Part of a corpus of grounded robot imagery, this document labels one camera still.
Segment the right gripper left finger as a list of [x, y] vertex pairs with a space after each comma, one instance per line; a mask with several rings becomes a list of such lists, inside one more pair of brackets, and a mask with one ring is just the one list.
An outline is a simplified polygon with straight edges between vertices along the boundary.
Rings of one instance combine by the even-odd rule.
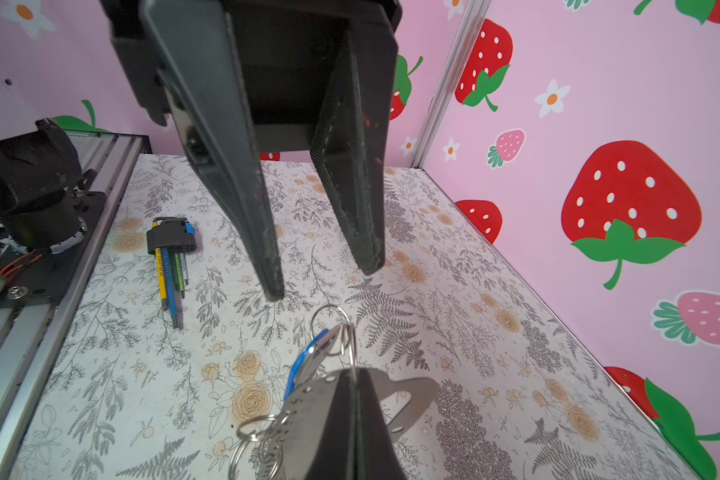
[[341, 373], [307, 480], [349, 480], [356, 473], [356, 381]]

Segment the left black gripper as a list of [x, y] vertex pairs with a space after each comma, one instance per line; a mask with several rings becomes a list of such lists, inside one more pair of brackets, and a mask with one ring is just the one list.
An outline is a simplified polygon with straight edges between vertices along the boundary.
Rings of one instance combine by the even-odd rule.
[[306, 150], [313, 139], [358, 268], [380, 270], [401, 4], [145, 1], [139, 17], [187, 158], [232, 220], [266, 299], [283, 299], [285, 286], [254, 126], [264, 152]]

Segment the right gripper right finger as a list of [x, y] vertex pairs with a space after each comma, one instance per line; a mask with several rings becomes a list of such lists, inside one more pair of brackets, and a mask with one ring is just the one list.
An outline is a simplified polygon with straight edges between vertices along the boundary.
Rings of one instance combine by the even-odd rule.
[[405, 479], [365, 369], [356, 369], [353, 381], [353, 478]]

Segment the blue tagged key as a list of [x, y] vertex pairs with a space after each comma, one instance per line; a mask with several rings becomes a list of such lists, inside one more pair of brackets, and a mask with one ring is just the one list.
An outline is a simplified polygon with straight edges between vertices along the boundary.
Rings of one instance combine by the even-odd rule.
[[309, 381], [326, 358], [338, 356], [341, 353], [341, 351], [334, 351], [334, 347], [341, 338], [341, 330], [340, 325], [322, 330], [297, 356], [286, 381], [283, 400], [287, 400], [298, 386]]

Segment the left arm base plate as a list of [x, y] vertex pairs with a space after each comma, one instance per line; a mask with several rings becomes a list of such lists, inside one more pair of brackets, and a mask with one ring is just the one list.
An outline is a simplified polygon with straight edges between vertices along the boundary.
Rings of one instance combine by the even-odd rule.
[[58, 303], [66, 295], [102, 217], [106, 195], [87, 192], [65, 200], [79, 222], [78, 231], [69, 239], [35, 249], [14, 245], [9, 237], [4, 239], [6, 248], [0, 253], [0, 308]]

